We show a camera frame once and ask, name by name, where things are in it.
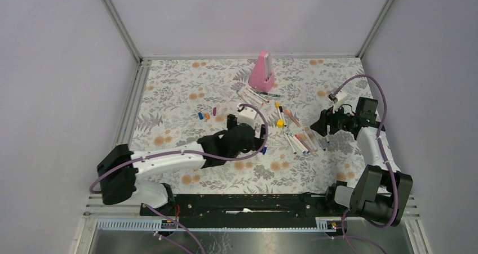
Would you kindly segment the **grey white marker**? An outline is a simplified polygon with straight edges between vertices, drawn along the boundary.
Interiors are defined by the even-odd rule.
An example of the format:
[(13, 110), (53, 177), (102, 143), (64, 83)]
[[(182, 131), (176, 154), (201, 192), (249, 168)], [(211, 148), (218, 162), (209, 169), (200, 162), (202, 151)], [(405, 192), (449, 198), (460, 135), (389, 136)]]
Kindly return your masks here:
[(313, 141), (311, 140), (310, 136), (308, 135), (307, 131), (306, 130), (302, 130), (304, 136), (306, 137), (307, 141), (310, 143), (310, 146), (311, 148), (314, 150), (314, 151), (317, 151), (317, 148), (316, 146), (314, 145)]

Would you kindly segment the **pink translucent marker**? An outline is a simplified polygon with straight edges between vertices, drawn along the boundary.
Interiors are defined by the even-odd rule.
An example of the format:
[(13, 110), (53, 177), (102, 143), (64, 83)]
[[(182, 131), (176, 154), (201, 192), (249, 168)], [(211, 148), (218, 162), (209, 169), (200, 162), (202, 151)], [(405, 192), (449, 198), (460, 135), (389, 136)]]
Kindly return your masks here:
[(307, 145), (307, 143), (301, 138), (300, 135), (295, 135), (295, 138), (301, 143), (301, 145), (307, 150), (307, 153), (313, 152), (313, 150)]

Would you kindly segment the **magenta capped white marker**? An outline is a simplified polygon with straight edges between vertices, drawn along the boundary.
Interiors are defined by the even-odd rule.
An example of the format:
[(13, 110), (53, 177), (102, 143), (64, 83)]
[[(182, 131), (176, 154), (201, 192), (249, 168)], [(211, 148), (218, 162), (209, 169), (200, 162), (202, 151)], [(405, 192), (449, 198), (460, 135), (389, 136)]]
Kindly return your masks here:
[(269, 103), (269, 100), (267, 100), (266, 98), (264, 98), (263, 96), (260, 96), (258, 93), (256, 93), (254, 90), (250, 89), (250, 88), (247, 88), (253, 95), (255, 95), (256, 97), (258, 97), (259, 99), (261, 99), (261, 101), (265, 102), (265, 103)]

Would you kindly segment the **dark green marker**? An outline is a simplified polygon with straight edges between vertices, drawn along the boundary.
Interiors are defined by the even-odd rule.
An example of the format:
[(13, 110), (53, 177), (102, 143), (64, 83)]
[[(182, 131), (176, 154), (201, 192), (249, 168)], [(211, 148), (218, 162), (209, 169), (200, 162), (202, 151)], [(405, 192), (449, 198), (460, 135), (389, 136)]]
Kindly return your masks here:
[(270, 96), (270, 97), (281, 97), (281, 95), (279, 95), (279, 94), (269, 93), (269, 92), (256, 91), (256, 93), (258, 93), (260, 95)]

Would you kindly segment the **purple capped white marker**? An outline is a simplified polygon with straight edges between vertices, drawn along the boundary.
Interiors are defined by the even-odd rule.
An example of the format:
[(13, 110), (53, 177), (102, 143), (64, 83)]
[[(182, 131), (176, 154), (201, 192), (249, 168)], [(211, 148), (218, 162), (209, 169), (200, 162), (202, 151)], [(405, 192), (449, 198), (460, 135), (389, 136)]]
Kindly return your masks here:
[(301, 143), (295, 138), (295, 135), (291, 135), (291, 138), (292, 140), (295, 142), (295, 144), (298, 146), (298, 148), (300, 149), (300, 151), (303, 153), (303, 154), (308, 154), (307, 153), (307, 150), (301, 145)]

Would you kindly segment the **orange brown marker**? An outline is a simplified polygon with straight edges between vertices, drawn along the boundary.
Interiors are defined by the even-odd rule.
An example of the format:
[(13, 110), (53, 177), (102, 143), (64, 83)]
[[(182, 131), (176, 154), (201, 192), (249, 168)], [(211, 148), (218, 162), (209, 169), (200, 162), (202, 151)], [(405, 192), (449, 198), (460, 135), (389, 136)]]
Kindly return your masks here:
[(289, 116), (289, 118), (296, 124), (297, 127), (301, 127), (301, 124), (299, 121), (293, 116), (292, 112), (289, 110), (285, 110), (286, 115)]

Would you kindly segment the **red brown capped marker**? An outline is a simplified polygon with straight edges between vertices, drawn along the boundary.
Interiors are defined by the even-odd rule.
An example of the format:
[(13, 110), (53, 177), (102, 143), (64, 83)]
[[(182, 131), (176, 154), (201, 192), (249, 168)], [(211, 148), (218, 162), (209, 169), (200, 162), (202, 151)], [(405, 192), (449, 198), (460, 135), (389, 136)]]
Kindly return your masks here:
[(292, 150), (293, 154), (296, 155), (296, 154), (297, 154), (297, 151), (296, 151), (296, 149), (295, 149), (295, 146), (294, 146), (293, 142), (290, 140), (290, 138), (289, 138), (289, 136), (287, 135), (287, 133), (284, 133), (284, 135), (285, 135), (286, 141), (289, 143), (289, 146), (291, 147), (291, 150)]

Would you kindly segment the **dark blue capped marker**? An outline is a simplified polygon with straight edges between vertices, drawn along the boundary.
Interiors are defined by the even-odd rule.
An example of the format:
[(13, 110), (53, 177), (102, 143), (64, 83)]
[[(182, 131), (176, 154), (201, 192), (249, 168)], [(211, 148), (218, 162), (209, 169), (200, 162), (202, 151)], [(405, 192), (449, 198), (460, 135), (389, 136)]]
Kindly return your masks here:
[(317, 140), (317, 143), (321, 147), (323, 151), (326, 151), (326, 143), (324, 143), (323, 138), (314, 130), (312, 130), (313, 135), (315, 136), (315, 139)]

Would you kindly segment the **blue capped white marker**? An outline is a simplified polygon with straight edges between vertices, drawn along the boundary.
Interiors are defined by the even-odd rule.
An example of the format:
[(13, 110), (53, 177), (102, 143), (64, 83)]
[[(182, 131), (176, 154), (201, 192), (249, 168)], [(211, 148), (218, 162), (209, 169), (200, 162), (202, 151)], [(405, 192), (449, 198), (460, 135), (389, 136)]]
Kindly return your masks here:
[(242, 99), (242, 101), (243, 101), (244, 103), (247, 103), (247, 104), (249, 104), (249, 105), (254, 104), (254, 102), (253, 102), (248, 96), (246, 96), (246, 94), (244, 94), (243, 92), (241, 92), (241, 91), (236, 91), (236, 93), (237, 93), (237, 95)]

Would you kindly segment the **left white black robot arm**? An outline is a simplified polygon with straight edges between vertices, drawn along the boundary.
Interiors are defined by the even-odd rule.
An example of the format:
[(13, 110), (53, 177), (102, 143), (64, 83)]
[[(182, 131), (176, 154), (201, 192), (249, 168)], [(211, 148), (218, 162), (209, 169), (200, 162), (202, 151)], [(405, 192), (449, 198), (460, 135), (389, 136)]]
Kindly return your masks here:
[(147, 179), (160, 173), (223, 166), (263, 152), (268, 140), (265, 116), (250, 104), (238, 104), (227, 117), (227, 128), (172, 149), (133, 151), (115, 146), (97, 165), (98, 178), (90, 193), (99, 194), (107, 206), (127, 200), (152, 206), (161, 215), (172, 213), (174, 195), (168, 184)]

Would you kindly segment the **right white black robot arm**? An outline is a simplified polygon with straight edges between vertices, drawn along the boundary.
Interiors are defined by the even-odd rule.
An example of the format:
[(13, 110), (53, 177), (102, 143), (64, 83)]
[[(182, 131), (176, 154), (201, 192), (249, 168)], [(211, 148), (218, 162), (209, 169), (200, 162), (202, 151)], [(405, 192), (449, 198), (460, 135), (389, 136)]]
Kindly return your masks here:
[(378, 101), (360, 97), (356, 108), (347, 112), (344, 109), (347, 97), (341, 92), (330, 94), (333, 106), (324, 109), (310, 129), (322, 137), (339, 131), (351, 133), (366, 166), (354, 187), (342, 181), (328, 187), (324, 210), (336, 216), (347, 208), (375, 226), (397, 226), (411, 193), (413, 179), (398, 169), (386, 146), (386, 133), (377, 120)]

